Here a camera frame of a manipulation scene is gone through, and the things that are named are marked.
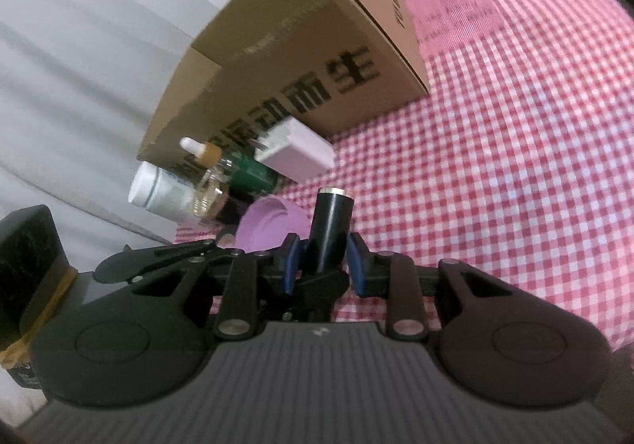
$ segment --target white bottle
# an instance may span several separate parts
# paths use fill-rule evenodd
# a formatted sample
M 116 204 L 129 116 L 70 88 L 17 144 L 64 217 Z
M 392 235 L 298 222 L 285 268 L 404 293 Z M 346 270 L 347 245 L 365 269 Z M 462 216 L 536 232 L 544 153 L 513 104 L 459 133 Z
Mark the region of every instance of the white bottle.
M 194 194 L 191 182 L 143 162 L 132 180 L 128 202 L 173 222 L 185 222 L 193 218 Z

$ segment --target white curtain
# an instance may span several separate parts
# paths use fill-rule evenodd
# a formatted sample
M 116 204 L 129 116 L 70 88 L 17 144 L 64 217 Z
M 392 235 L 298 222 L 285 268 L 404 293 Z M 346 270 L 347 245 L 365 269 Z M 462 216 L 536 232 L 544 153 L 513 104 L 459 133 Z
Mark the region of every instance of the white curtain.
M 175 225 L 127 203 L 136 152 L 207 0 L 0 0 L 0 217 L 47 204 L 70 262 L 94 270 Z M 41 394 L 0 374 L 0 417 Z

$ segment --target table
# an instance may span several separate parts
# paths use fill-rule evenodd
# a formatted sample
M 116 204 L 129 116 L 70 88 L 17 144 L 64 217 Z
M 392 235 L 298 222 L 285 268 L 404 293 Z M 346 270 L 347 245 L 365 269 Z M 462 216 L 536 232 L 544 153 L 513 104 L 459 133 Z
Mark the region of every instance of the table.
M 618 348 L 634 340 L 634 23 L 615 0 L 494 2 L 502 29 L 427 60 L 429 97 L 339 134 L 335 169 L 281 195 L 312 213 L 319 187 L 344 188 L 371 251 L 463 259 Z M 334 315 L 384 311 L 349 292 Z

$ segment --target white dropper tip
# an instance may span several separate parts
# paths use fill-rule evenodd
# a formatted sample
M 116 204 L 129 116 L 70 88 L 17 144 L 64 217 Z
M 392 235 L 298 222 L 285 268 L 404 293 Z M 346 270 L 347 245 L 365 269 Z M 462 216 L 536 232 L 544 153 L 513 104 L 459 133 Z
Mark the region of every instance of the white dropper tip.
M 181 148 L 184 151 L 187 151 L 189 154 L 193 154 L 197 158 L 202 157 L 202 155 L 205 153 L 204 143 L 197 142 L 196 140 L 188 138 L 187 136 L 181 138 Z

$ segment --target yellow tape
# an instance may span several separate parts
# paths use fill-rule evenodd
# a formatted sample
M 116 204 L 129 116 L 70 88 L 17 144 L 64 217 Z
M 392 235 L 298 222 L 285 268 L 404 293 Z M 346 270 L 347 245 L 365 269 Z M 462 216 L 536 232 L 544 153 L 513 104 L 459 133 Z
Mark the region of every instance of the yellow tape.
M 57 305 L 63 298 L 69 286 L 73 284 L 77 277 L 77 269 L 69 267 L 61 277 L 57 289 L 53 292 L 53 295 L 46 303 L 44 309 L 37 316 L 37 319 L 33 323 L 33 326 L 22 335 L 22 338 L 17 342 L 12 343 L 4 351 L 0 351 L 0 365 L 4 369 L 11 369 L 19 364 L 28 364 L 30 362 L 30 350 L 31 341 L 39 329 L 48 321 L 55 313 Z

